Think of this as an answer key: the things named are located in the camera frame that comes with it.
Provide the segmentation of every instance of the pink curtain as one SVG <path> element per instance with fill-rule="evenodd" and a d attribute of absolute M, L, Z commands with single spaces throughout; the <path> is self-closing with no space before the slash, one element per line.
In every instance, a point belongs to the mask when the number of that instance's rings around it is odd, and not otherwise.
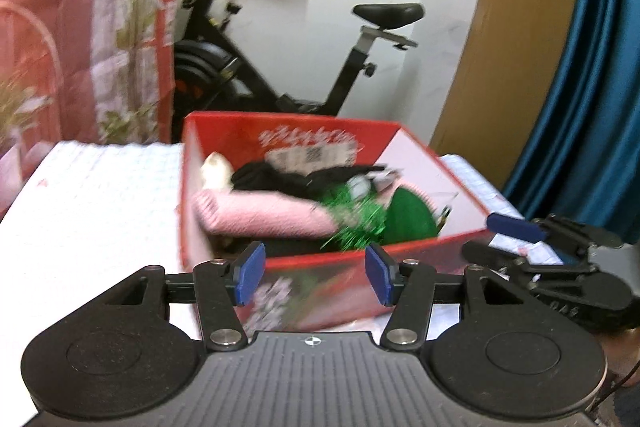
<path fill-rule="evenodd" d="M 16 186 L 10 150 L 25 178 L 59 140 L 168 140 L 176 6 L 0 0 L 0 216 Z"/>

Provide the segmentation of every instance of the barcode label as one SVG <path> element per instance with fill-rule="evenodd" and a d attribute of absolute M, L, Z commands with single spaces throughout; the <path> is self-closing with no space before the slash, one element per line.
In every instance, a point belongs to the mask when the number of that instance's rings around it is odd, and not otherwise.
<path fill-rule="evenodd" d="M 356 163 L 358 143 L 355 141 L 273 149 L 265 159 L 276 169 L 285 172 L 309 172 Z"/>
<path fill-rule="evenodd" d="M 308 163 L 317 163 L 322 161 L 322 146 L 309 147 L 306 150 L 306 161 Z"/>

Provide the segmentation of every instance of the bike frame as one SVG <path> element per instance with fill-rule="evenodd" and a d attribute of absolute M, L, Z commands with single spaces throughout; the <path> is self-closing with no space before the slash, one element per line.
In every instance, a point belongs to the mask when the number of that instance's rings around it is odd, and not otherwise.
<path fill-rule="evenodd" d="M 360 38 L 351 49 L 326 101 L 324 103 L 295 101 L 286 97 L 286 95 L 280 96 L 271 89 L 268 81 L 226 35 L 224 31 L 226 24 L 216 23 L 210 19 L 209 10 L 212 3 L 213 0 L 195 0 L 184 33 L 184 39 L 210 42 L 241 61 L 237 78 L 252 95 L 241 97 L 239 110 L 291 112 L 291 109 L 297 107 L 298 110 L 296 112 L 305 112 L 304 108 L 309 108 L 308 112 L 313 112 L 314 114 L 337 116 L 360 71 L 367 67 L 366 60 L 377 38 L 396 42 L 398 49 L 417 46 L 416 42 L 402 36 L 363 26 L 360 29 Z M 285 97 L 290 101 L 287 105 L 282 103 L 282 99 Z"/>

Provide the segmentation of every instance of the cable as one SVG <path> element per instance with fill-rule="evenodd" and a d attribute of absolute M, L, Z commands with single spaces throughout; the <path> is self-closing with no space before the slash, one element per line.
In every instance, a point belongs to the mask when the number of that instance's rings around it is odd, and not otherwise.
<path fill-rule="evenodd" d="M 628 382 L 629 378 L 631 378 L 638 369 L 640 369 L 640 360 L 636 362 L 636 365 L 633 367 L 631 371 L 629 371 L 626 374 L 625 378 L 618 380 L 614 385 L 611 386 L 611 389 L 609 389 L 603 396 L 601 396 L 599 399 L 597 399 L 593 403 L 593 405 L 591 406 L 591 410 L 595 411 L 598 408 L 598 406 L 602 404 L 609 396 L 611 396 L 613 393 L 619 390 L 623 385 L 625 385 L 626 382 Z"/>

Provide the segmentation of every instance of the adjustment knob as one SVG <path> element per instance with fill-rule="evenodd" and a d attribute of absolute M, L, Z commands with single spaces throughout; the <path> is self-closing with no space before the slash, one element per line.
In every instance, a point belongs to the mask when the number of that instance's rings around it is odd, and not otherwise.
<path fill-rule="evenodd" d="M 193 5 L 196 4 L 196 0 L 182 0 L 182 7 L 184 9 L 193 8 Z"/>
<path fill-rule="evenodd" d="M 226 11 L 231 13 L 231 15 L 238 15 L 238 12 L 242 9 L 242 6 L 236 4 L 234 2 L 229 2 L 226 4 Z"/>
<path fill-rule="evenodd" d="M 368 76 L 369 78 L 371 78 L 374 73 L 376 73 L 377 70 L 377 65 L 373 64 L 372 62 L 370 62 L 369 64 L 365 64 L 364 65 L 364 74 L 365 76 Z"/>

